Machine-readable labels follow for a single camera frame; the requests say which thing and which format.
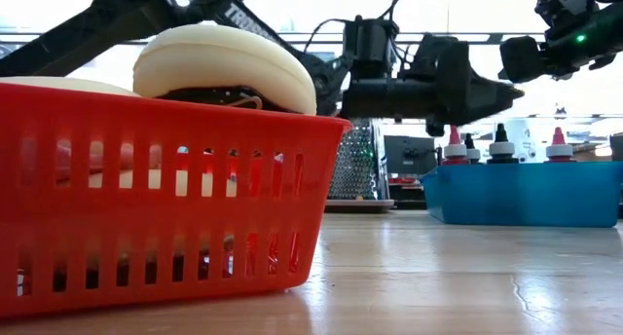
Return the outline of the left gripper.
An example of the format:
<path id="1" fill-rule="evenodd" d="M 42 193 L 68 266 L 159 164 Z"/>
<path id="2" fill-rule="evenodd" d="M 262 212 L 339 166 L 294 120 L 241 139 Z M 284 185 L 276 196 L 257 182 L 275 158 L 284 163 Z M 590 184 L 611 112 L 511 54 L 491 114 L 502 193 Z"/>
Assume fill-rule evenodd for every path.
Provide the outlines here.
<path id="1" fill-rule="evenodd" d="M 498 114 L 525 93 L 474 74 L 469 47 L 452 37 L 425 37 L 408 69 L 395 78 L 353 79 L 343 96 L 345 118 L 424 119 L 431 135 Z"/>

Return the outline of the pink food colouring bottle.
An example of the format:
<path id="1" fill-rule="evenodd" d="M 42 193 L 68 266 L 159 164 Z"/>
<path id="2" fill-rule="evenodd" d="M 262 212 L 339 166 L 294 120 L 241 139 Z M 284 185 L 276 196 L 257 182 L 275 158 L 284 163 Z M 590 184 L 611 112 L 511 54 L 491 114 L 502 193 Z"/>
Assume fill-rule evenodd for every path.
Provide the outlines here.
<path id="1" fill-rule="evenodd" d="M 460 140 L 457 126 L 450 127 L 449 143 L 443 148 L 443 166 L 468 165 L 467 148 Z"/>
<path id="2" fill-rule="evenodd" d="M 573 147 L 566 143 L 565 135 L 560 127 L 555 127 L 552 142 L 546 147 L 548 161 L 574 162 Z"/>

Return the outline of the teal plastic bin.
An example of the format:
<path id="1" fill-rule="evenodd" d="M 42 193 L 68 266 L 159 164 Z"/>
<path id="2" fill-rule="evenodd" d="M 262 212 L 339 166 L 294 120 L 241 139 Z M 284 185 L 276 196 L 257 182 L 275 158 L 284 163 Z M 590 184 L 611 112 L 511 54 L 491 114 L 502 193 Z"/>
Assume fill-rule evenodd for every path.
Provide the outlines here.
<path id="1" fill-rule="evenodd" d="M 429 213 L 446 224 L 611 228 L 623 163 L 441 166 L 422 185 Z"/>

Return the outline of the metal box grater pink trim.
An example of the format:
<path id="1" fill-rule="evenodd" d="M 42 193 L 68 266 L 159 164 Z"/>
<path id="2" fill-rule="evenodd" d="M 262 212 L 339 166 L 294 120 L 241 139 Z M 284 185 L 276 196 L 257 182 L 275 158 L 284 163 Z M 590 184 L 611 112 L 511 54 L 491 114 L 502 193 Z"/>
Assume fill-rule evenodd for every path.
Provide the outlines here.
<path id="1" fill-rule="evenodd" d="M 342 138 L 325 205 L 326 212 L 386 213 L 389 197 L 384 134 L 380 119 L 351 119 Z"/>

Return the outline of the red slotted plastic basket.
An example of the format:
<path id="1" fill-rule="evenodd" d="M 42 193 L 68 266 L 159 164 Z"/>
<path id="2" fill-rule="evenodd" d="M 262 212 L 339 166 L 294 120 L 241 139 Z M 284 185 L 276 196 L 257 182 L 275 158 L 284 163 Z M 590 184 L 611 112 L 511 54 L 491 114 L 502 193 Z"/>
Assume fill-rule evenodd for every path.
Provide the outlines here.
<path id="1" fill-rule="evenodd" d="M 0 319 L 287 289 L 346 120 L 0 84 Z M 55 183 L 71 145 L 71 185 Z M 103 143 L 103 183 L 89 186 Z M 133 146 L 133 183 L 119 186 Z M 149 151 L 162 147 L 159 188 Z"/>

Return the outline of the ceiling light bar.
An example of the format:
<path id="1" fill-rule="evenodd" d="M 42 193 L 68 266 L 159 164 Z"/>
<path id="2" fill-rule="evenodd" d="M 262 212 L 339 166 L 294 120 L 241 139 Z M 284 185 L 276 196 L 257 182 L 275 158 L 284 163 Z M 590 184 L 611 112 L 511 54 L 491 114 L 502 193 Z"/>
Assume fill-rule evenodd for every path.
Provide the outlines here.
<path id="1" fill-rule="evenodd" d="M 543 33 L 526 33 L 526 32 L 432 32 L 435 36 L 452 36 L 461 41 L 469 42 L 473 45 L 498 45 L 502 42 L 523 36 L 530 36 L 536 42 L 544 42 Z M 284 32 L 279 36 L 286 42 L 291 44 L 306 44 L 310 37 L 310 33 Z M 419 44 L 423 39 L 424 32 L 406 32 L 399 33 L 395 38 L 398 44 Z M 331 44 L 341 45 L 343 42 L 343 34 L 340 32 L 320 32 L 316 33 L 311 41 L 315 44 Z"/>

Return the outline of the white machine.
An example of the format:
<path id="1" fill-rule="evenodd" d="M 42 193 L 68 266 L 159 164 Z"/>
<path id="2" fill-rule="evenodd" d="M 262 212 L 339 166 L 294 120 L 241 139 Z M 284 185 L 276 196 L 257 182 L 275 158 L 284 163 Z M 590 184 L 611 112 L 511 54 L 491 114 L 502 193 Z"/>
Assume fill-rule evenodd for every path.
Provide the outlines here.
<path id="1" fill-rule="evenodd" d="M 520 163 L 536 161 L 536 146 L 529 123 L 525 119 L 511 119 L 505 123 L 508 140 L 514 144 L 514 157 Z"/>

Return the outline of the black monitor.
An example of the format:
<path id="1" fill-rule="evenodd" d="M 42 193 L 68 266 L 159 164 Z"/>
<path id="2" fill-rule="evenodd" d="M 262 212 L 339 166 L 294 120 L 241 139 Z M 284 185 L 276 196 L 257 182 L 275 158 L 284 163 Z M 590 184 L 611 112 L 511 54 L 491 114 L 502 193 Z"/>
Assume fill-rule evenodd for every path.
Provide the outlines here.
<path id="1" fill-rule="evenodd" d="M 611 159 L 614 162 L 623 162 L 623 132 L 612 135 L 609 138 Z"/>
<path id="2" fill-rule="evenodd" d="M 389 173 L 425 175 L 437 167 L 434 140 L 405 135 L 385 136 L 386 167 Z"/>

